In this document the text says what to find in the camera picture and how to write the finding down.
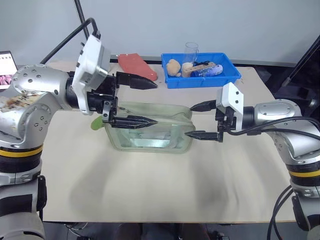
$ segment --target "table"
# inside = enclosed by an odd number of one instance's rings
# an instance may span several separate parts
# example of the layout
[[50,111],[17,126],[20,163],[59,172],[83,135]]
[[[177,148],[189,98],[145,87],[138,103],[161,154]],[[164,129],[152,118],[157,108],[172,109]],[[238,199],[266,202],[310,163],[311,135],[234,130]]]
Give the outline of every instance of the table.
[[[52,62],[63,71],[75,63]],[[217,87],[167,89],[160,65],[157,89],[121,86],[120,101],[191,107],[216,98]],[[244,105],[274,98],[252,67],[238,67],[236,86]],[[121,71],[117,63],[110,74]],[[194,140],[184,154],[121,152],[105,130],[90,129],[97,117],[59,111],[44,142],[45,221],[58,222],[210,222],[270,220],[274,203],[289,185],[289,174],[272,139],[266,135],[224,135],[224,142]],[[194,113],[197,130],[215,132],[214,112]],[[294,221],[291,201],[277,215]]]

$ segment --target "silver robotic arm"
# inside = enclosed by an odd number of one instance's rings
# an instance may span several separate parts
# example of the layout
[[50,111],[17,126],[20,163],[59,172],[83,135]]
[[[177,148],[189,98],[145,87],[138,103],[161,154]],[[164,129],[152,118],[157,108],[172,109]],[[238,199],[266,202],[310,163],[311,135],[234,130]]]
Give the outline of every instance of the silver robotic arm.
[[228,83],[217,99],[191,107],[192,111],[216,109],[217,132],[187,132],[198,140],[223,141],[224,132],[234,136],[267,133],[288,169],[294,191],[293,211],[298,226],[310,231],[308,239],[320,239],[320,131],[319,123],[302,117],[297,104],[286,99],[244,107],[244,96]]
[[117,117],[120,85],[152,89],[157,85],[134,74],[108,75],[110,52],[90,35],[75,72],[45,64],[20,68],[0,92],[0,240],[45,239],[37,212],[47,201],[41,153],[49,124],[58,110],[102,114],[114,128],[143,128],[157,122],[140,116]]

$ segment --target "white wall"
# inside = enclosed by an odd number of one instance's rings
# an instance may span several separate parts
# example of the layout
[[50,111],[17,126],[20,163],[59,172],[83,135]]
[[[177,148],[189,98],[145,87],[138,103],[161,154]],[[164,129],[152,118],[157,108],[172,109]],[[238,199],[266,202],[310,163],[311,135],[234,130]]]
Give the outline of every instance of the white wall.
[[[320,0],[81,0],[113,54],[160,56],[194,41],[243,63],[294,65],[320,34]],[[39,62],[80,21],[73,0],[1,0],[0,51]],[[76,60],[80,33],[55,59]]]

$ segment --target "blue tray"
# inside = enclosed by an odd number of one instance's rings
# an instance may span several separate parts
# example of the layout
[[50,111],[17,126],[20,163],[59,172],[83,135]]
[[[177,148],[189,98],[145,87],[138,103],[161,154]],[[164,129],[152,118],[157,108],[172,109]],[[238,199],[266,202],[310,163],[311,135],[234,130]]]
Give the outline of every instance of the blue tray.
[[231,63],[227,55],[223,52],[206,52],[198,53],[196,61],[210,61],[223,66],[223,72],[216,76],[207,77],[177,77],[169,76],[167,72],[167,63],[170,59],[177,60],[180,65],[184,58],[183,53],[163,53],[161,55],[162,67],[164,69],[165,82],[168,89],[184,89],[184,88],[205,88],[205,87],[220,87],[227,83],[235,83],[241,78],[241,74]]

